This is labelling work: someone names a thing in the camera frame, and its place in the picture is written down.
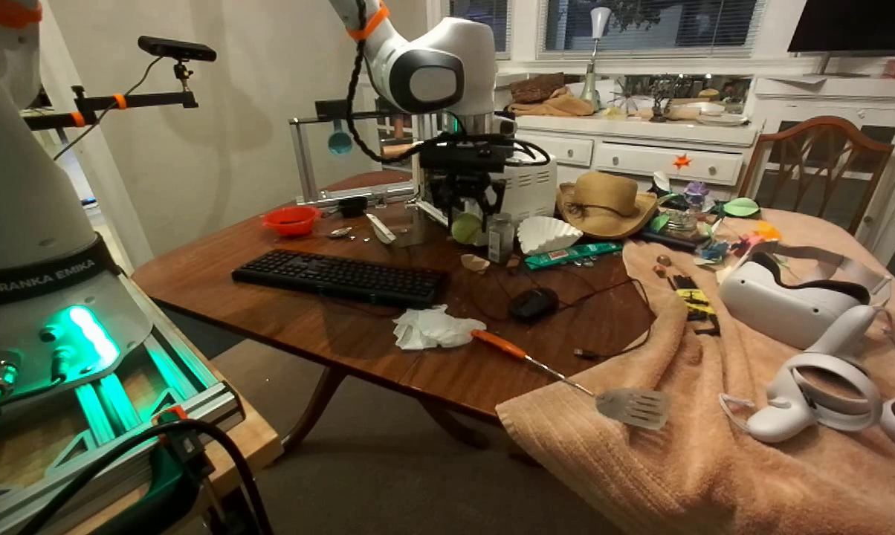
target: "window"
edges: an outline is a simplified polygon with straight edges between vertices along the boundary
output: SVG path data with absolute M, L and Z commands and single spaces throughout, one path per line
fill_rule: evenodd
M 545 50 L 593 50 L 593 10 L 608 6 L 605 50 L 744 49 L 755 0 L 547 0 Z
M 489 25 L 496 40 L 496 55 L 507 50 L 507 0 L 450 0 L 450 16 Z

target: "computer mouse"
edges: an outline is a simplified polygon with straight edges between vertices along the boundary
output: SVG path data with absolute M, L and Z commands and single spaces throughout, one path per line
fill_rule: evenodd
M 559 294 L 551 288 L 527 288 L 508 302 L 508 316 L 517 322 L 542 322 L 559 311 Z

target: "black keyboard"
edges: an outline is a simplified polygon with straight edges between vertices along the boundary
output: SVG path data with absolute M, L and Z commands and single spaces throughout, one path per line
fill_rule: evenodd
M 364 303 L 428 311 L 434 303 L 443 303 L 450 273 L 296 250 L 272 250 L 242 266 L 233 273 L 233 281 Z

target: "white vr headset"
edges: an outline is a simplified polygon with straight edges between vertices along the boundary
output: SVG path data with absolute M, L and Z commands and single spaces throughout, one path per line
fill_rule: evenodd
M 786 282 L 779 257 L 814 260 L 825 276 Z M 736 319 L 792 349 L 857 357 L 863 334 L 889 303 L 889 282 L 819 248 L 759 244 L 721 281 L 721 299 Z

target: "tan tablecloth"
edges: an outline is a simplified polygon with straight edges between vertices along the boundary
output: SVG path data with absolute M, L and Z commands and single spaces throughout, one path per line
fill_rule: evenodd
M 768 212 L 786 244 L 819 244 L 884 273 L 847 232 L 802 215 Z M 725 223 L 744 235 L 752 223 Z M 697 337 L 684 303 L 654 273 L 672 257 L 721 316 L 721 337 Z M 669 426 L 627 431 L 566 383 L 499 404 L 511 440 L 559 481 L 627 533 L 895 533 L 895 443 L 875 426 L 859 435 L 808 429 L 783 447 L 747 438 L 721 395 L 768 404 L 764 388 L 801 355 L 736 322 L 718 294 L 718 276 L 684 254 L 627 244 L 627 273 L 643 281 L 654 308 L 651 339 L 576 376 L 596 394 L 611 388 L 660 391 Z M 886 322 L 866 334 L 859 357 L 884 398 L 895 395 L 895 346 Z

